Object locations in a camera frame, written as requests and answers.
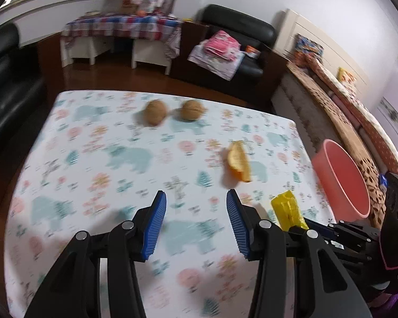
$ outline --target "pink blanket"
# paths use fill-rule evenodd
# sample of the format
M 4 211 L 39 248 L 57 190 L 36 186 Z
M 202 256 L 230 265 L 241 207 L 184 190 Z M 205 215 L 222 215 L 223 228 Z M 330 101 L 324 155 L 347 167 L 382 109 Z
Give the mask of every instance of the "pink blanket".
M 223 30 L 213 35 L 203 46 L 203 50 L 212 56 L 234 61 L 240 50 L 239 42 Z

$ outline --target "yellow wrapper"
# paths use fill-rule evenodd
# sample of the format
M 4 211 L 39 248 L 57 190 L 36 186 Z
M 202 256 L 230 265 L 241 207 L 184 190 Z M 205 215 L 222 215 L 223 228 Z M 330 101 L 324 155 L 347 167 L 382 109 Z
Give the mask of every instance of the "yellow wrapper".
M 301 211 L 299 210 L 298 203 L 292 191 L 288 190 L 271 200 L 274 212 L 280 223 L 280 227 L 284 231 L 288 231 L 293 226 L 299 226 L 303 229 L 309 229 Z

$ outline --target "red and blue checkered cloth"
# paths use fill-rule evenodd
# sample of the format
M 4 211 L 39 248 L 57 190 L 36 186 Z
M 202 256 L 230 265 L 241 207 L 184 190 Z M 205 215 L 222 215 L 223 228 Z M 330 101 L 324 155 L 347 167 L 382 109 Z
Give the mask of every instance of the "red and blue checkered cloth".
M 61 35 L 71 46 L 75 37 L 113 36 L 162 41 L 166 55 L 173 59 L 179 54 L 182 20 L 158 15 L 112 15 L 81 18 L 65 25 Z

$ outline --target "pink bucket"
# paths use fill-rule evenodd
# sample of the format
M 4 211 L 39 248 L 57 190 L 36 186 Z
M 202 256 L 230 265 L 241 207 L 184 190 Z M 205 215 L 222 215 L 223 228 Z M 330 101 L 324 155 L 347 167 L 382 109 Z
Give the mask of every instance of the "pink bucket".
M 370 213 L 370 198 L 355 162 L 335 141 L 326 139 L 312 159 L 336 221 L 353 222 Z

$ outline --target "ridged blue pad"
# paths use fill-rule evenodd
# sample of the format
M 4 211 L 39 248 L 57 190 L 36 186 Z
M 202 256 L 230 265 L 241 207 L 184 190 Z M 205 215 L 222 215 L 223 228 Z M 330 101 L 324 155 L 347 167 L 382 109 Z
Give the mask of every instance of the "ridged blue pad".
M 153 216 L 144 232 L 144 243 L 142 248 L 142 256 L 145 260 L 155 251 L 156 242 L 158 241 L 159 231 L 161 230 L 162 222 L 164 221 L 165 212 L 167 209 L 167 196 L 163 192 L 158 198 L 155 206 Z
M 247 258 L 249 256 L 249 233 L 240 215 L 239 208 L 236 205 L 235 198 L 229 191 L 227 193 L 227 212 L 230 218 L 231 227 L 233 228 L 234 236 L 236 237 L 239 251 Z

